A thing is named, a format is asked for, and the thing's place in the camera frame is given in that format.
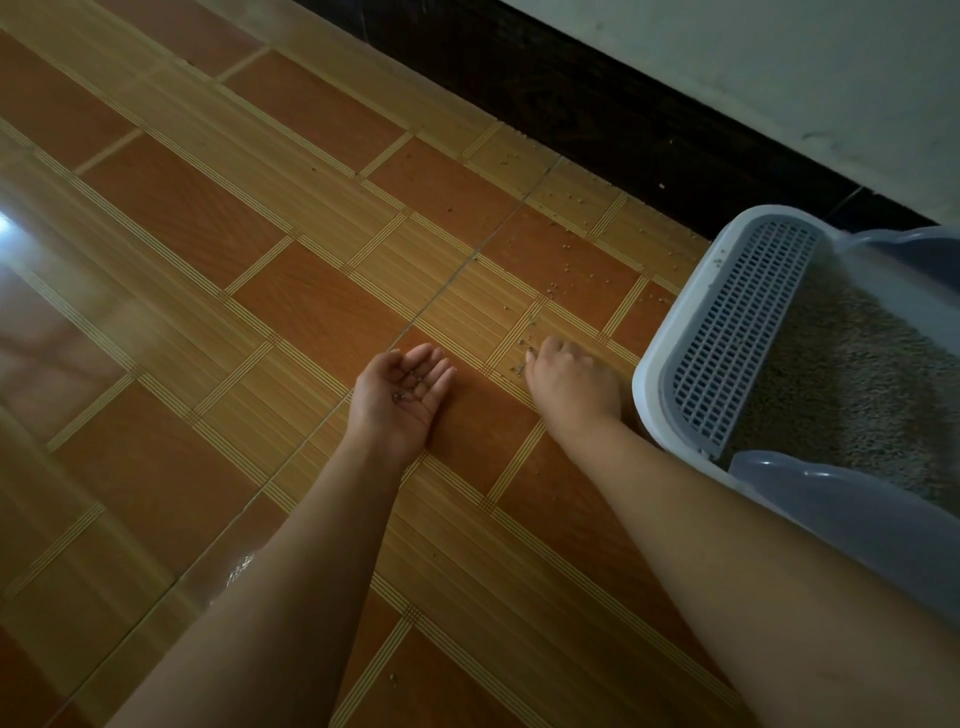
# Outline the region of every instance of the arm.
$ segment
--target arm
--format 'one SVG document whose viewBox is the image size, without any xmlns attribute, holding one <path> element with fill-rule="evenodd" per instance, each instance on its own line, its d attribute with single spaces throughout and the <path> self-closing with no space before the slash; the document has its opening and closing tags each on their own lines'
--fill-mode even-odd
<svg viewBox="0 0 960 728">
<path fill-rule="evenodd" d="M 400 477 L 454 372 L 428 344 L 371 362 L 313 488 L 111 728 L 326 725 Z"/>
<path fill-rule="evenodd" d="M 771 726 L 956 725 L 960 641 L 792 522 L 620 422 L 615 375 L 551 337 L 527 382 L 663 587 Z"/>
</svg>

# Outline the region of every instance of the tiled floor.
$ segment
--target tiled floor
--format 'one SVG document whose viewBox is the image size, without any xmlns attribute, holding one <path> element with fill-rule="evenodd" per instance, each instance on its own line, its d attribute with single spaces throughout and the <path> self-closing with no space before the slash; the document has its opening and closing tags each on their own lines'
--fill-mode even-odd
<svg viewBox="0 0 960 728">
<path fill-rule="evenodd" d="M 333 723 L 751 721 L 516 372 L 629 376 L 706 241 L 291 0 L 0 26 L 0 722 L 103 724 L 427 339 Z"/>
</svg>

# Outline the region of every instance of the hand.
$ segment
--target hand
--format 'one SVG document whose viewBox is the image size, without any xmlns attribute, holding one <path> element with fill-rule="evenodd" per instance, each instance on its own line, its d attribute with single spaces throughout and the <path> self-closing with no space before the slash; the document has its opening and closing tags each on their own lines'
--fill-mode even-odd
<svg viewBox="0 0 960 728">
<path fill-rule="evenodd" d="M 622 406 L 616 373 L 573 342 L 548 336 L 540 354 L 527 352 L 527 386 L 547 430 L 567 449 L 571 438 L 604 419 L 619 421 Z"/>
<path fill-rule="evenodd" d="M 423 449 L 456 371 L 432 344 L 378 354 L 357 378 L 345 441 L 374 449 L 403 471 Z"/>
</svg>

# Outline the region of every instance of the forearm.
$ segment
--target forearm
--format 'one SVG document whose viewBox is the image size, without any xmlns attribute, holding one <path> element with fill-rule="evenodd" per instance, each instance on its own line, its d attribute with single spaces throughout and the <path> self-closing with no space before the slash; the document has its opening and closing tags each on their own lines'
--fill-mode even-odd
<svg viewBox="0 0 960 728">
<path fill-rule="evenodd" d="M 762 720 L 960 715 L 956 637 L 873 574 L 619 423 L 566 449 Z"/>
<path fill-rule="evenodd" d="M 399 479 L 373 449 L 344 442 L 110 725 L 325 724 Z"/>
</svg>

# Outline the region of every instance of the orange tile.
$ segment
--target orange tile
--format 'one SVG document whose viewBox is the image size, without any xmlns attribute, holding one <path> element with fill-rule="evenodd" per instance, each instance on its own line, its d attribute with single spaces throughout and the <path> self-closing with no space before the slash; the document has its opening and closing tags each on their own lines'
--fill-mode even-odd
<svg viewBox="0 0 960 728">
<path fill-rule="evenodd" d="M 373 589 L 367 591 L 367 600 L 360 615 L 360 626 L 353 639 L 353 649 L 347 662 L 347 671 L 340 683 L 340 693 L 337 695 L 337 705 L 343 702 L 350 690 L 356 684 L 357 678 L 370 664 L 373 655 L 390 636 L 390 633 L 400 621 L 400 612 L 384 601 L 383 597 Z"/>
<path fill-rule="evenodd" d="M 124 370 L 10 269 L 0 266 L 0 402 L 45 443 Z"/>
<path fill-rule="evenodd" d="M 70 169 L 133 130 L 120 114 L 3 31 L 0 116 Z"/>
<path fill-rule="evenodd" d="M 497 504 L 672 643 L 712 665 L 611 507 L 550 435 Z"/>
<path fill-rule="evenodd" d="M 637 356 L 643 356 L 676 300 L 677 297 L 669 291 L 652 281 L 648 282 L 623 321 L 613 330 L 613 341 Z"/>
<path fill-rule="evenodd" d="M 97 2 L 210 76 L 223 73 L 262 45 L 192 0 Z"/>
<path fill-rule="evenodd" d="M 406 324 L 301 245 L 274 258 L 236 299 L 347 386 Z"/>
<path fill-rule="evenodd" d="M 519 728 L 523 724 L 415 629 L 380 670 L 348 722 L 350 728 L 382 725 Z"/>
<path fill-rule="evenodd" d="M 419 139 L 404 144 L 370 179 L 473 247 L 516 206 L 508 193 Z"/>
<path fill-rule="evenodd" d="M 412 328 L 397 345 L 407 350 L 427 340 Z M 539 416 L 469 364 L 448 356 L 457 375 L 427 449 L 478 491 L 488 493 Z"/>
<path fill-rule="evenodd" d="M 283 232 L 150 136 L 84 172 L 84 181 L 219 286 Z"/>
<path fill-rule="evenodd" d="M 67 440 L 57 458 L 175 574 L 227 527 L 254 489 L 139 384 Z"/>
<path fill-rule="evenodd" d="M 356 172 L 403 135 L 394 122 L 276 51 L 226 85 Z"/>
<path fill-rule="evenodd" d="M 603 328 L 639 277 L 529 206 L 504 223 L 483 254 L 596 328 Z"/>
<path fill-rule="evenodd" d="M 7 630 L 0 627 L 0 712 L 8 728 L 40 728 L 61 699 Z"/>
<path fill-rule="evenodd" d="M 286 512 L 276 503 L 266 496 L 257 496 L 190 567 L 180 584 L 197 602 L 209 604 L 227 587 L 234 571 L 242 570 L 286 520 Z"/>
</svg>

